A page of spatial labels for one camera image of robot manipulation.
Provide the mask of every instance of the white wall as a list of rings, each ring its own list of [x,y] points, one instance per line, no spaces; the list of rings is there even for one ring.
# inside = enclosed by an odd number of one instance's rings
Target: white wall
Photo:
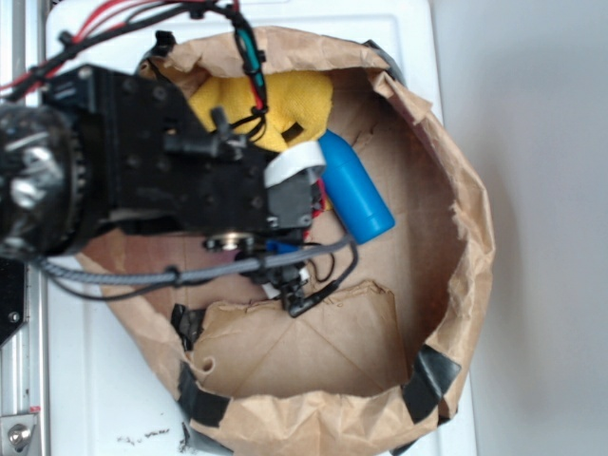
[[[608,2],[435,0],[445,122],[498,255],[481,456],[608,454]]]

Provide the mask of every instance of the white surface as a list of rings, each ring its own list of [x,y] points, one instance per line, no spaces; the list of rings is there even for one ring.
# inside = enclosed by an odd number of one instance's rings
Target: white surface
[[[74,31],[96,3],[64,0],[53,10],[47,25],[49,54],[59,48],[53,40],[59,31]],[[408,86],[434,102],[441,116],[426,1],[251,0],[243,2],[243,11],[254,25],[293,27],[358,42],[373,39],[404,70]],[[204,22],[178,19],[96,47],[73,65],[88,61],[131,71],[154,44],[155,29],[172,29],[179,41],[229,30],[212,15]],[[178,454],[181,413],[108,308],[78,302],[54,288],[49,307],[53,456]],[[145,437],[165,429],[169,431]],[[408,455],[476,455],[468,386],[459,415],[421,439]]]
[[[487,185],[481,456],[606,454],[608,3],[435,0],[446,127]]]

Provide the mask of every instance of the gray cable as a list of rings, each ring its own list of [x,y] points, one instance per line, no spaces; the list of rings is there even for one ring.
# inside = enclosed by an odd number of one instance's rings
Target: gray cable
[[[75,269],[64,268],[57,264],[51,263],[47,258],[41,257],[34,262],[43,272],[52,275],[56,278],[64,280],[72,280],[74,282],[89,283],[96,285],[152,285],[157,283],[171,284],[181,282],[184,285],[188,282],[200,282],[203,280],[212,280],[220,276],[228,276],[230,274],[251,273],[260,268],[276,268],[279,266],[287,266],[300,261],[328,255],[336,252],[352,242],[351,235],[346,235],[334,244],[321,245],[311,249],[298,250],[289,254],[268,256],[260,260],[259,258],[248,258],[235,261],[233,263],[221,264],[211,268],[196,269],[191,271],[183,271],[176,273],[168,271],[157,274],[132,274],[132,275],[113,275],[113,274],[92,274],[86,271],[78,271]]]

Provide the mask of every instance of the black tape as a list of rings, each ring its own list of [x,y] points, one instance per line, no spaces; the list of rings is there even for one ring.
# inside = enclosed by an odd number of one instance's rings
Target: black tape
[[[461,367],[428,345],[418,352],[403,398],[414,423],[427,418],[447,393]]]
[[[183,349],[190,352],[202,333],[202,320],[205,318],[205,310],[191,311],[187,307],[176,304],[171,313],[171,326],[181,338]]]
[[[206,436],[194,429],[190,429],[188,438],[184,438],[184,446],[204,451],[207,453],[217,454],[218,456],[232,456],[234,452],[219,442],[216,442],[211,437]]]
[[[401,456],[402,454],[404,454],[406,451],[408,451],[410,448],[412,448],[414,446],[414,444],[418,442],[417,440],[414,440],[413,442],[408,443],[407,445],[403,445],[403,446],[399,446],[396,449],[392,449],[390,451],[390,454],[392,456]]]
[[[401,83],[403,87],[407,87],[406,78],[404,78],[401,68],[397,65],[395,59],[393,59],[388,52],[379,47],[373,40],[366,41],[363,46],[372,48],[376,54],[382,57],[384,61],[389,64],[389,69],[387,69],[389,76],[395,81]]]
[[[186,363],[181,364],[180,392],[178,403],[189,418],[209,428],[219,428],[230,398],[200,390]]]

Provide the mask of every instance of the crumpled paper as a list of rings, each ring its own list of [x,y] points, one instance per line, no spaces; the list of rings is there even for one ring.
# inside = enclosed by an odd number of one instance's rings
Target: crumpled paper
[[[131,303],[112,304],[111,308],[174,397],[180,394],[178,365],[183,360],[190,363],[201,388],[227,389],[237,396],[219,427],[191,422],[194,429],[237,456],[371,456],[418,439],[437,428],[440,416],[451,418],[456,413],[491,289],[495,243],[487,194],[465,156],[431,113],[430,103],[393,81],[385,71],[388,65],[372,49],[287,28],[257,28],[256,38],[268,58],[265,72],[316,69],[332,78],[330,129],[356,150],[397,220],[393,230],[361,247],[359,266],[336,296],[342,296],[345,308],[355,315],[360,311],[362,318],[370,320],[370,307],[379,305],[387,318],[366,321],[368,326],[361,332],[361,322],[353,323],[356,317],[335,321],[339,315],[328,313],[332,304],[323,303],[297,323],[304,327],[305,321],[312,321],[309,335],[303,330],[286,334],[285,339],[271,334],[271,341],[292,345],[296,341],[301,349],[265,351],[268,334],[264,332],[291,327],[284,321],[271,324],[277,316],[276,304],[260,303],[263,293],[243,277],[225,277],[197,289],[156,292]],[[156,63],[188,97],[209,74],[242,76],[242,63],[232,40],[232,34],[223,34],[177,45],[166,59]],[[153,77],[145,66],[141,73]],[[313,240],[327,242],[342,234],[333,212],[315,220]],[[116,232],[91,242],[85,255],[81,261],[87,269],[114,272],[158,271],[167,264],[192,269],[231,259],[204,253],[196,237],[127,238]],[[341,252],[336,259],[339,274],[350,261],[349,254]],[[327,264],[319,260],[319,266]],[[361,294],[362,287],[369,288]],[[394,297],[394,307],[392,298],[374,304],[380,290],[384,298]],[[191,308],[211,305],[205,331],[212,335],[230,333],[237,325],[239,331],[247,332],[243,337],[250,344],[224,346],[220,336],[201,347],[208,333],[197,347],[199,354],[197,350],[183,353],[168,321],[175,302]],[[265,310],[269,319],[262,321],[267,324],[246,325],[248,318],[255,321]],[[331,339],[336,325],[340,325],[340,337],[346,339]],[[323,338],[327,343],[317,345]],[[256,340],[260,347],[251,346]],[[363,353],[353,360],[357,367],[351,373],[342,370],[339,362],[326,365],[316,379],[307,377],[300,389],[294,389],[290,384],[293,377],[282,375],[278,368],[294,359],[304,365],[298,358],[317,357],[315,352],[319,360],[329,360],[325,351],[335,351],[338,346],[345,350],[350,344],[361,348],[366,342],[401,345],[387,350],[386,359],[374,360],[382,369],[373,369],[372,358]],[[308,343],[314,345],[315,352],[307,350]],[[399,384],[406,381],[423,344],[444,353],[462,370],[440,406],[414,424]],[[251,354],[256,358],[248,360],[249,367],[264,366],[261,358],[272,356],[269,366],[274,384],[266,382],[264,372],[256,377],[234,370],[224,373],[222,381],[222,354],[229,356],[231,351],[235,356]],[[356,352],[353,349],[348,357]],[[200,364],[210,358],[215,366],[202,369]],[[395,369],[387,374],[391,362]],[[367,378],[358,384],[361,370],[384,390],[367,388]],[[375,378],[378,372],[384,383]],[[331,384],[334,376],[348,378],[344,390]]]

